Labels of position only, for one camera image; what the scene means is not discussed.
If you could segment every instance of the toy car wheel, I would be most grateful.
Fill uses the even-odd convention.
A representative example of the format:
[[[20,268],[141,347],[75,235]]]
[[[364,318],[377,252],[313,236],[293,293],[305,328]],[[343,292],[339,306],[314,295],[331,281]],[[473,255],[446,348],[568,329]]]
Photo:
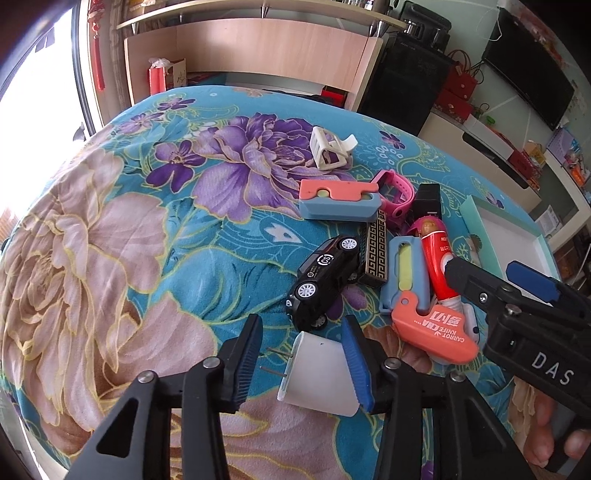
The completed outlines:
[[[324,327],[326,327],[328,321],[329,320],[326,315],[320,315],[318,319],[312,323],[312,330],[322,330]]]
[[[354,248],[357,248],[357,240],[355,238],[351,238],[351,237],[343,238],[340,241],[340,246],[344,250],[353,250]]]
[[[316,285],[313,283],[303,283],[297,290],[295,291],[299,298],[301,299],[309,299],[316,293]]]

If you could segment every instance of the floral bedspread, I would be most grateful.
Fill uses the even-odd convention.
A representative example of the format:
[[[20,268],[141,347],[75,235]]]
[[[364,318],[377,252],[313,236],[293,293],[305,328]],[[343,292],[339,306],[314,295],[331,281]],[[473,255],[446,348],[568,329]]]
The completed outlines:
[[[313,125],[341,138],[355,134],[352,169],[314,167]],[[136,375],[188,370],[236,336],[250,313],[263,318],[263,348],[289,351],[296,332],[284,302],[298,266],[325,239],[359,229],[302,220],[298,182],[369,180],[382,168],[415,186],[441,184],[444,221],[462,257],[470,249],[458,207],[470,194],[531,223],[496,187],[436,148],[304,99],[189,87],[119,115],[55,175],[0,261],[0,380],[27,427],[69,466]],[[453,368],[401,342],[379,315],[378,296],[347,287],[321,334],[339,339],[340,317],[354,313],[390,356],[436,375]],[[282,371],[285,359],[263,352],[259,364]],[[527,428],[527,388],[512,396],[513,379],[482,354],[460,369],[517,439]],[[278,402],[279,383],[257,370],[249,400],[223,416],[232,478],[371,479],[381,419]],[[179,425],[175,411],[171,476],[178,479]],[[426,416],[425,480],[430,429]]]

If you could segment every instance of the person's hand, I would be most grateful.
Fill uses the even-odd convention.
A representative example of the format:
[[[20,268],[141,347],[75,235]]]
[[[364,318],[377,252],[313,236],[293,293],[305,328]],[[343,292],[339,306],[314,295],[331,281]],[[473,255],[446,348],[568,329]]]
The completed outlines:
[[[535,418],[530,433],[525,441],[523,455],[525,459],[540,467],[545,467],[554,452],[554,439],[550,429],[550,419],[556,408],[556,402],[548,395],[538,392],[535,396]],[[564,444],[564,452],[579,460],[591,443],[591,431],[573,432]]]

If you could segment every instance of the toy car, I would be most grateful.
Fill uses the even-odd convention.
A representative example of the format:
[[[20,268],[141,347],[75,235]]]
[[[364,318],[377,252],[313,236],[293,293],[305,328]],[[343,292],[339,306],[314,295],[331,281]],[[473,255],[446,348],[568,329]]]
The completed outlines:
[[[320,245],[298,269],[298,279],[285,301],[285,311],[299,331],[326,326],[326,311],[345,285],[357,280],[359,240],[339,235]]]

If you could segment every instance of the screw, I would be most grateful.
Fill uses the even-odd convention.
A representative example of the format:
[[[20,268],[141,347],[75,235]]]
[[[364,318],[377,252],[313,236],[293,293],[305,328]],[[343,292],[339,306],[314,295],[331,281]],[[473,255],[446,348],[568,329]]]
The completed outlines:
[[[516,288],[511,285],[501,285],[501,290],[505,290],[508,293],[515,293]]]
[[[402,365],[402,362],[398,358],[387,358],[384,360],[384,366],[388,370],[397,370]]]
[[[154,379],[154,372],[146,370],[138,375],[139,383],[150,383]]]
[[[203,367],[204,368],[216,368],[219,366],[219,364],[221,363],[220,359],[216,356],[208,356],[204,361],[203,361]]]
[[[452,373],[450,373],[449,376],[452,379],[452,381],[458,383],[463,382],[466,379],[466,374],[463,372],[459,372],[457,370],[452,371]]]
[[[521,309],[517,305],[513,305],[512,303],[508,303],[505,306],[505,311],[512,317],[517,317],[521,315]]]

